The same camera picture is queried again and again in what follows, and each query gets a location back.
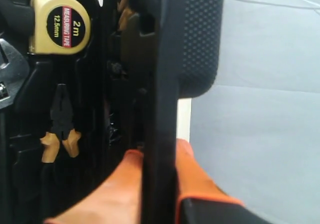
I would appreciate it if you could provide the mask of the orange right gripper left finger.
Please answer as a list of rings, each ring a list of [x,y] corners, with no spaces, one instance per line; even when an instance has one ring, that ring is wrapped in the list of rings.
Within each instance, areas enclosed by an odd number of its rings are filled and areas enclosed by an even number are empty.
[[[128,150],[113,173],[91,194],[45,224],[139,224],[143,154]]]

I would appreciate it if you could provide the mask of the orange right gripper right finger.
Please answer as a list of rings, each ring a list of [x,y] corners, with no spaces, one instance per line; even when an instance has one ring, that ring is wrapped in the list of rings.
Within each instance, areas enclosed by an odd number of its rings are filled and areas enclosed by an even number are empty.
[[[251,224],[253,215],[234,197],[221,191],[194,157],[191,144],[176,142],[177,224]]]

